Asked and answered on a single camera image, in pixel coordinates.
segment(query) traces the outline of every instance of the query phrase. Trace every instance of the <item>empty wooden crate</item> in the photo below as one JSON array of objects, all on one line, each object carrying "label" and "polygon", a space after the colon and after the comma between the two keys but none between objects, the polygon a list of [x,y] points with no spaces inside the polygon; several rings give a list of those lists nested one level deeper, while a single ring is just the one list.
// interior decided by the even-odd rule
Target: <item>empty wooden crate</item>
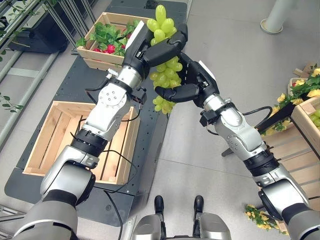
[{"label": "empty wooden crate", "polygon": [[[94,24],[102,23],[104,25],[115,25],[115,28],[117,30],[121,30],[122,32],[126,28],[127,23],[132,23],[134,20],[139,20],[147,23],[148,19],[149,18],[147,17],[141,16],[103,12]],[[98,47],[98,44],[95,40],[90,40],[90,35],[91,33],[94,33],[95,30],[95,25],[93,25],[84,37],[84,39],[86,40],[86,45],[77,47],[78,53],[81,55],[81,57],[83,57],[83,60],[90,68],[100,69],[104,71],[107,69],[119,70],[122,62],[124,61],[123,56],[93,51],[93,49]]]},{"label": "empty wooden crate", "polygon": [[[66,145],[71,144],[79,121],[85,119],[95,107],[93,103],[53,101],[48,115],[35,141],[24,174],[44,176]],[[123,120],[137,116],[131,107]],[[118,131],[105,150],[115,150],[132,160],[140,119],[122,121]],[[103,152],[99,163],[92,169],[97,183],[124,184],[128,181],[131,164],[116,152]]]}]

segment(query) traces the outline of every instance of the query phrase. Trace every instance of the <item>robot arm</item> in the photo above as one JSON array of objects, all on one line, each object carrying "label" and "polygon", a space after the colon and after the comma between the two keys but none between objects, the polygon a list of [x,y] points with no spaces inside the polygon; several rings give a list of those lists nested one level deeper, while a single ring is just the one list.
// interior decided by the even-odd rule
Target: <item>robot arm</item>
[{"label": "robot arm", "polygon": [[173,89],[156,87],[155,91],[172,102],[193,100],[203,108],[200,123],[213,124],[230,149],[244,162],[253,180],[261,188],[258,193],[268,213],[284,220],[293,240],[320,239],[320,214],[309,208],[306,194],[281,163],[267,149],[259,132],[248,125],[231,99],[220,96],[215,77],[200,61],[180,54],[184,85]]},{"label": "robot arm", "polygon": [[26,214],[14,239],[78,239],[76,205],[89,197],[96,180],[90,169],[97,166],[100,153],[118,130],[131,100],[141,104],[146,100],[145,93],[134,91],[148,76],[150,67],[173,58],[185,46],[187,28],[182,25],[171,39],[150,47],[152,38],[153,33],[141,21],[126,45],[121,71],[108,71],[96,106],[43,178],[42,198]]}]

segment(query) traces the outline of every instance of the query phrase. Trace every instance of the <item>grape bunch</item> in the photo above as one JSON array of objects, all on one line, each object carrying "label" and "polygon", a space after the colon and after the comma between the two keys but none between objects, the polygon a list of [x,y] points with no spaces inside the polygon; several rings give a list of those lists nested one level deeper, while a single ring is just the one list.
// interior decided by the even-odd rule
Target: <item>grape bunch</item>
[{"label": "grape bunch", "polygon": [[[166,9],[163,5],[158,5],[155,9],[155,18],[149,19],[146,22],[147,27],[153,32],[154,38],[151,39],[151,46],[163,41],[164,39],[170,38],[177,32],[175,28],[175,22],[171,18],[167,18]],[[174,88],[181,85],[181,78],[177,74],[182,70],[183,66],[179,62],[177,56],[170,60],[156,66],[157,72],[150,74],[150,79],[153,81],[154,88],[159,86],[165,89]],[[167,101],[161,96],[157,96],[153,99],[155,105],[154,110],[163,114],[171,113],[174,102]]]}]

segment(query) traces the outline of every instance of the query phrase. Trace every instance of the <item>black table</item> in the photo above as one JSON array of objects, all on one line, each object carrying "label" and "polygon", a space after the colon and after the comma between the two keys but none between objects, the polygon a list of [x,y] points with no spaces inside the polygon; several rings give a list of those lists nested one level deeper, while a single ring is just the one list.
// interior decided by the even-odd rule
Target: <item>black table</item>
[{"label": "black table", "polygon": [[[106,12],[154,18],[154,9],[140,8],[142,3],[146,1],[147,0],[114,0],[108,6]],[[164,1],[163,4],[167,9],[171,9],[167,11],[167,17],[173,18],[176,25],[186,21],[187,5],[185,3]],[[84,89],[98,86],[105,79],[105,76],[105,71],[89,68],[83,59],[78,56],[57,90],[53,100],[90,103],[91,101],[85,94]],[[142,86],[147,89],[147,101],[140,113],[139,131],[132,159],[133,164],[137,166],[138,172],[128,185],[123,187],[119,192],[111,195],[123,222],[127,221],[130,216],[135,215],[147,204],[156,172],[157,156],[162,146],[168,122],[166,115],[154,111],[152,99],[157,95],[153,90],[152,81],[148,78],[142,83]],[[40,185],[43,177],[22,174],[22,172],[50,106],[51,103],[4,188],[6,195],[33,204],[41,198]],[[135,169],[132,167],[129,179],[134,174]],[[95,183],[95,186],[109,190],[116,190],[119,187],[119,185],[105,183]],[[109,198],[103,190],[99,188],[93,188],[89,199],[77,206],[77,212],[78,216],[82,218],[116,227],[120,225]]]}]

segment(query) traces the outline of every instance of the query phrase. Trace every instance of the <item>grey floor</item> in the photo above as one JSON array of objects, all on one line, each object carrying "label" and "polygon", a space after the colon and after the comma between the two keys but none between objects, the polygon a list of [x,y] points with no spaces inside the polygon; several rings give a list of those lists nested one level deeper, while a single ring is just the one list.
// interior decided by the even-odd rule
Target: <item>grey floor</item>
[{"label": "grey floor", "polygon": [[[285,92],[295,68],[320,61],[320,1],[299,1],[278,35],[261,31],[274,0],[193,0],[188,18],[186,53],[202,60],[214,73],[220,94],[231,97],[240,111],[273,105]],[[95,6],[96,15],[107,1]],[[58,56],[43,83],[26,107],[17,126],[0,152],[0,204],[27,211],[32,205],[4,194],[6,181],[75,57],[67,49]],[[44,58],[29,53],[30,58]],[[4,81],[0,90],[16,86],[19,99],[28,79]],[[168,236],[192,233],[193,201],[204,197],[206,212],[220,215],[233,240],[289,239],[276,231],[266,232],[248,221],[245,204],[259,204],[258,189],[242,162],[234,155],[222,158],[227,145],[199,124],[201,109],[191,102],[179,103],[170,116],[159,156],[150,201],[137,217],[153,213],[153,199],[162,195]],[[6,117],[0,112],[0,129]],[[250,116],[254,125],[263,113]],[[13,231],[16,224],[0,224]],[[79,219],[78,236],[86,240],[116,239],[119,229]]]}]

